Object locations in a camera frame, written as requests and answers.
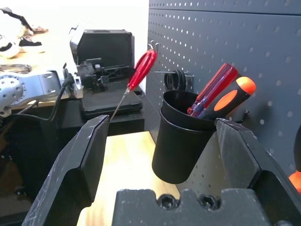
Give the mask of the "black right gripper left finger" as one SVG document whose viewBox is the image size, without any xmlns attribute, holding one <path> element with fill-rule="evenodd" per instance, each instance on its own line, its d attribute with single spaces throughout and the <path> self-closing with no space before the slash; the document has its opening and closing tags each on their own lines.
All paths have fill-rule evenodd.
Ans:
<svg viewBox="0 0 301 226">
<path fill-rule="evenodd" d="M 24 226 L 75 226 L 95 200 L 110 119 L 89 120 L 58 154 Z"/>
</svg>

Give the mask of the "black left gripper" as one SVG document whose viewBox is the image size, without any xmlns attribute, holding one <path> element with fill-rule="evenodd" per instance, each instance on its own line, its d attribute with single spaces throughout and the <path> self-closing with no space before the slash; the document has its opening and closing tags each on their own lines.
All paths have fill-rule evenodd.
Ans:
<svg viewBox="0 0 301 226">
<path fill-rule="evenodd" d="M 77 65 L 77 75 L 84 89 L 91 90 L 93 93 L 105 92 L 110 82 L 130 79 L 135 73 L 135 69 L 131 66 L 101 67 L 101 64 L 101 58 L 92 58 Z"/>
</svg>

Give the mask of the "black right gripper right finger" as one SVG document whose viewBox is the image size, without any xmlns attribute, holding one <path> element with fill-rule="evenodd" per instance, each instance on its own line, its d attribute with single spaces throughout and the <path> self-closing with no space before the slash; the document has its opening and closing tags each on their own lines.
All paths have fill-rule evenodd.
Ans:
<svg viewBox="0 0 301 226">
<path fill-rule="evenodd" d="M 215 126 L 230 185 L 252 190 L 273 226 L 299 226 L 301 196 L 275 158 L 241 124 L 216 119 Z"/>
</svg>

